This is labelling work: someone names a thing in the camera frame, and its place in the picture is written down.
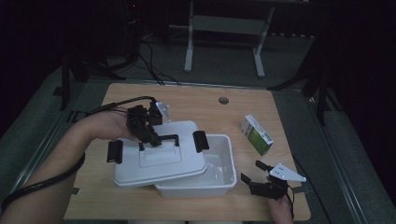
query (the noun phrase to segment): wooden table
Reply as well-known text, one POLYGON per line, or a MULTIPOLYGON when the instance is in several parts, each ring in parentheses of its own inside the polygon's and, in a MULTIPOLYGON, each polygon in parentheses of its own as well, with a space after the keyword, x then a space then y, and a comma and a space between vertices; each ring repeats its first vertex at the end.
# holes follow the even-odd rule
MULTIPOLYGON (((264 90, 234 88, 112 84, 104 104, 137 96, 153 96, 170 105, 172 121, 193 120, 206 133, 227 134, 233 145, 233 159, 238 182, 225 196, 216 198, 165 199, 154 186, 121 189, 114 182, 114 163, 106 163, 107 141, 95 140, 86 153, 66 219, 134 219, 134 220, 270 220, 263 197, 251 195, 240 180, 244 173, 254 182, 266 182, 267 173, 255 166, 263 161, 275 166, 279 162, 296 171, 272 93, 264 90), (227 97, 229 103, 219 103, 227 97), (240 127, 251 114, 275 140, 268 153, 260 156, 240 127)), ((126 105, 149 106, 149 101, 126 105)), ((292 187, 300 182, 290 181, 292 187)), ((295 220, 307 220, 310 211, 303 193, 295 195, 295 220)))

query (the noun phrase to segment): dark background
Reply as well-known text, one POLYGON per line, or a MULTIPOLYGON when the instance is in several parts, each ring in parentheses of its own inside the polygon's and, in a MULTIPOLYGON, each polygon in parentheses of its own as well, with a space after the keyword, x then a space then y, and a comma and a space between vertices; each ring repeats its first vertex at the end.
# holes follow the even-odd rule
MULTIPOLYGON (((390 0, 314 3, 336 3, 342 7, 281 4, 276 8, 270 31, 286 37, 315 35, 319 40, 319 47, 328 59, 329 85, 335 89, 395 203, 396 3, 390 0)), ((148 0, 145 4, 142 20, 146 29, 165 39, 169 24, 188 24, 188 1, 148 0)), ((68 22, 68 13, 77 6, 78 1, 67 1, 67 4, 30 0, 1 2, 1 135, 47 75, 60 66, 64 45, 59 30, 68 22)), ((202 7, 209 14, 246 15, 247 9, 239 9, 235 10, 232 5, 202 7)), ((260 15, 260 11, 249 14, 252 17, 260 15)))

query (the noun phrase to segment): small box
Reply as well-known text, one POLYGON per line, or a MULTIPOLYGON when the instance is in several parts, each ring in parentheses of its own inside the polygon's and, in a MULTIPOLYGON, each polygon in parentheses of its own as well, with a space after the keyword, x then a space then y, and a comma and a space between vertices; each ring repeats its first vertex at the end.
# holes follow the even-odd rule
POLYGON ((242 133, 244 133, 260 155, 264 155, 274 143, 274 140, 251 115, 245 116, 245 121, 242 123, 241 128, 242 133))

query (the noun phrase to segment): cardboard box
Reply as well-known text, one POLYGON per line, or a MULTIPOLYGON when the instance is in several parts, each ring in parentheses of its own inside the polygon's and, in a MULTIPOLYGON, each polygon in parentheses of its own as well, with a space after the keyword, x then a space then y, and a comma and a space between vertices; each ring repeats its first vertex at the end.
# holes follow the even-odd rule
POLYGON ((244 133, 248 141, 256 148, 260 155, 264 155, 274 143, 274 140, 251 115, 245 116, 245 121, 242 123, 241 129, 242 133, 244 133))

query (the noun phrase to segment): label on box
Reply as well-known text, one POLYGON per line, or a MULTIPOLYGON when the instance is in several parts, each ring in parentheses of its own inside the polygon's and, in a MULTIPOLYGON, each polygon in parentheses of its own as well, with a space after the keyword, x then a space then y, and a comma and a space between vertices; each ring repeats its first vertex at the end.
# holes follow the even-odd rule
POLYGON ((251 115, 245 116, 245 121, 242 123, 241 129, 242 133, 244 133, 248 141, 256 148, 260 155, 264 155, 274 143, 274 140, 251 115))

